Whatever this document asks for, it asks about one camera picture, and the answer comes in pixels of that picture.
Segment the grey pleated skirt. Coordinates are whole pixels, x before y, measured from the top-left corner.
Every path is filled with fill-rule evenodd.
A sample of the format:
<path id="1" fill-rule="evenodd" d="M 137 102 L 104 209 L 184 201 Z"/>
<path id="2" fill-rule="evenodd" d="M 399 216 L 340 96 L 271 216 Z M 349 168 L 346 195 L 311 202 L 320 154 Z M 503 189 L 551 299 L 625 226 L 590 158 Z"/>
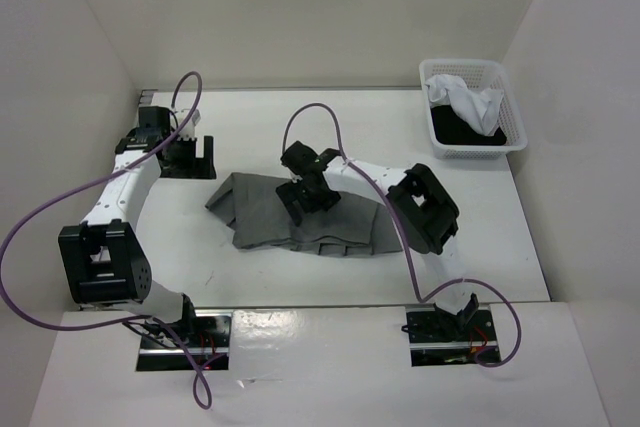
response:
<path id="1" fill-rule="evenodd" d="M 276 194 L 283 178 L 230 174 L 206 209 L 234 231 L 239 250 L 266 247 L 328 257 L 365 257 L 402 250 L 386 209 L 366 198 L 343 194 L 329 211 L 304 214 L 296 226 Z"/>

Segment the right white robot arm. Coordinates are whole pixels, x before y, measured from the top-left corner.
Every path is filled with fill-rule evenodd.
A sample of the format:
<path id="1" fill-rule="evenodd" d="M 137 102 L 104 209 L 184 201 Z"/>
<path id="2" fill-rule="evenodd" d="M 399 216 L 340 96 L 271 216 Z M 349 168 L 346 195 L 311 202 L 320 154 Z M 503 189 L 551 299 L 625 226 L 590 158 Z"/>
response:
<path id="1" fill-rule="evenodd" d="M 387 209 L 408 260 L 418 254 L 441 283 L 464 275 L 456 241 L 459 208 L 426 165 L 382 167 L 337 149 L 318 154 L 299 141 L 284 149 L 280 161 L 292 179 L 276 193 L 296 226 L 305 214 L 327 212 L 343 195 L 356 195 Z"/>

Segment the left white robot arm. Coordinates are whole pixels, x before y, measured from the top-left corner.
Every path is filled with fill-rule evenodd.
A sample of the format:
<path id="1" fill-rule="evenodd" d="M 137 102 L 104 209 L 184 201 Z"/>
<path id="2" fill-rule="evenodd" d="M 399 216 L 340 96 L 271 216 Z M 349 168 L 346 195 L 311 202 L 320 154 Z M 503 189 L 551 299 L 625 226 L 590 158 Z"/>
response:
<path id="1" fill-rule="evenodd" d="M 204 137 L 203 154 L 196 154 L 199 120 L 198 111 L 141 108 L 137 126 L 115 148 L 114 179 L 84 219 L 63 227 L 58 236 L 76 303 L 126 307 L 136 315 L 158 317 L 165 337 L 180 347 L 198 337 L 195 308 L 187 295 L 153 280 L 136 227 L 158 179 L 215 178 L 213 138 Z"/>

